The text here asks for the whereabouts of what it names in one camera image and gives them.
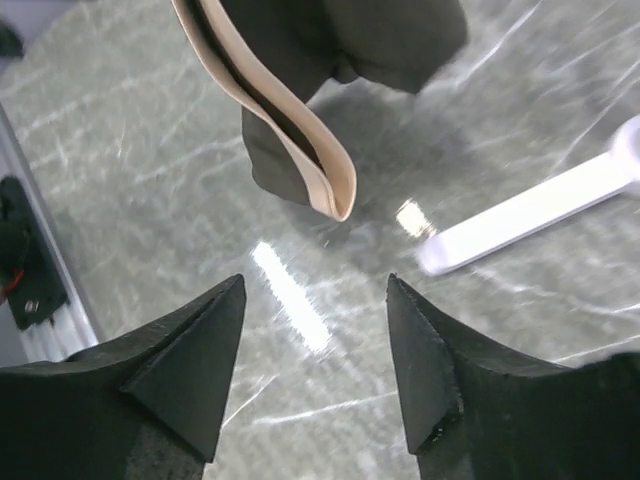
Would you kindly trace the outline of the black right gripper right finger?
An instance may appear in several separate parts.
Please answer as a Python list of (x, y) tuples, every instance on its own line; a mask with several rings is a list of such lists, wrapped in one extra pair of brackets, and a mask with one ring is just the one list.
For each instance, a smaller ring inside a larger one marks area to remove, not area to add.
[(408, 451), (424, 479), (635, 479), (639, 356), (571, 368), (507, 347), (397, 276), (387, 318)]

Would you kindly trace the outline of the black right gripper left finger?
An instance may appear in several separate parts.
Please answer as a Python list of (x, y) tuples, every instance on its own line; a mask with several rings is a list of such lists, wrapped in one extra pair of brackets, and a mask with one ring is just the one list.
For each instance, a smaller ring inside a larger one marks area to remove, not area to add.
[(199, 479), (215, 457), (246, 308), (234, 275), (60, 362), (1, 371), (5, 479)]

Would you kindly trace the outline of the dark grey boxer underwear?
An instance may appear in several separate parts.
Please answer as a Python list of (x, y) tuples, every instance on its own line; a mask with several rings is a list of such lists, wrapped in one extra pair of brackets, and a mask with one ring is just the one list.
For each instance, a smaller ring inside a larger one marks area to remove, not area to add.
[(241, 108), (257, 185), (334, 220), (354, 207), (345, 147), (310, 108), (328, 81), (417, 94), (468, 40), (458, 1), (177, 1), (212, 80)]

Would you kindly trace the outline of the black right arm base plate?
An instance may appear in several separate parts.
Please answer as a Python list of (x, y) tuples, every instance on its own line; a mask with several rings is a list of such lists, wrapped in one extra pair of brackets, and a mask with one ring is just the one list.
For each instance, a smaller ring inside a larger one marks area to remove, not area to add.
[(68, 300), (29, 198), (18, 178), (1, 180), (1, 301), (24, 331)]

